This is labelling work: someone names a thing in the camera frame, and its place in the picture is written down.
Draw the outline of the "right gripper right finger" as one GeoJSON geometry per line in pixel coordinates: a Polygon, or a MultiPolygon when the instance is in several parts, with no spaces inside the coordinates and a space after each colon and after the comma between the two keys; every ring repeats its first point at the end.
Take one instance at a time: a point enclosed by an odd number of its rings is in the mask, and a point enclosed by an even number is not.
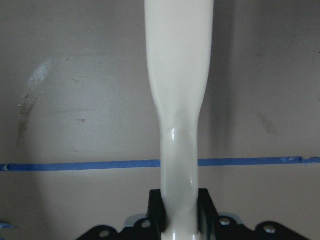
{"type": "Polygon", "coordinates": [[[199,230],[202,240],[305,240],[306,237],[274,221],[265,221],[254,229],[233,217],[218,213],[209,191],[198,190],[199,230]]]}

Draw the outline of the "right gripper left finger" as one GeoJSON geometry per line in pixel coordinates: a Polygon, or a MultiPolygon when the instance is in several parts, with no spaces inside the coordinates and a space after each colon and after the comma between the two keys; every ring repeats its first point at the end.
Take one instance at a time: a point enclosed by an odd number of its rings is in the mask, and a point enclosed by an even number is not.
{"type": "Polygon", "coordinates": [[[160,240],[166,228],[166,212],[161,191],[153,189],[149,192],[146,217],[137,220],[133,226],[124,227],[117,232],[113,227],[98,225],[84,234],[79,240],[160,240]]]}

